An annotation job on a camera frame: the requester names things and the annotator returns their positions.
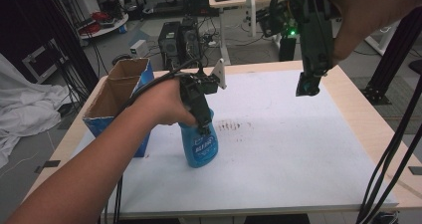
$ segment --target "bottle label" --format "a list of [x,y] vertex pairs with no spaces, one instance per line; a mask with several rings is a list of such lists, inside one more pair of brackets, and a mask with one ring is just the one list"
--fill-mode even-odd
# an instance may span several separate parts
[[216,138],[214,135],[200,136],[193,140],[192,146],[193,157],[196,161],[201,161],[204,158],[209,158],[214,155]]

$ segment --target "dark stain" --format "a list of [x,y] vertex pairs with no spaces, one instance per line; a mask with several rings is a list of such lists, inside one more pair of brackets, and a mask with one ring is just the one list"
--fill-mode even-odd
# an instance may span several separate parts
[[220,131],[223,130],[237,130],[240,128],[240,124],[238,122],[234,122],[232,120],[221,120],[218,123],[218,129]]

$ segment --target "human arm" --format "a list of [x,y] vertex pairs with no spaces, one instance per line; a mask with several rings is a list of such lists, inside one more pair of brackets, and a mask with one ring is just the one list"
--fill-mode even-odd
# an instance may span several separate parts
[[392,24],[422,5],[422,0],[330,0],[342,24],[334,40],[334,63],[347,58],[373,31]]
[[178,80],[156,85],[36,189],[6,223],[95,223],[145,135],[158,124],[195,123]]

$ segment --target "black pole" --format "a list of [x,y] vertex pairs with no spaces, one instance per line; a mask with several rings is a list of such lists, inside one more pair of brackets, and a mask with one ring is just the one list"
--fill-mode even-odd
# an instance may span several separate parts
[[404,17],[387,46],[372,79],[363,91],[366,98],[377,104],[384,98],[394,76],[422,30],[422,7]]

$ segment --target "red object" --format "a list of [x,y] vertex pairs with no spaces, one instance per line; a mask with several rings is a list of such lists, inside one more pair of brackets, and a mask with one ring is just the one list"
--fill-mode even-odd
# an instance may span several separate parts
[[81,28],[78,32],[80,35],[89,35],[94,34],[99,31],[102,27],[98,23],[93,23],[88,25],[87,27]]
[[110,19],[110,16],[104,12],[95,12],[91,14],[91,18],[93,18],[96,21],[103,21],[103,20]]

